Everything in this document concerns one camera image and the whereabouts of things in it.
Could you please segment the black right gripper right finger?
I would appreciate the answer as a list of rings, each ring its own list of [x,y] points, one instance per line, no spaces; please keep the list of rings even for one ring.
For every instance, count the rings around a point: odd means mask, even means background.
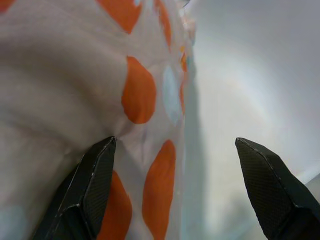
[[[318,240],[320,204],[265,146],[238,137],[235,146],[250,203],[269,240]]]

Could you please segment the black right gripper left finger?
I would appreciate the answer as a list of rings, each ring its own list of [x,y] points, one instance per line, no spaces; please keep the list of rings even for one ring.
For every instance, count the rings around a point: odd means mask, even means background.
[[[56,190],[32,239],[97,239],[111,188],[115,151],[114,136],[90,147]]]

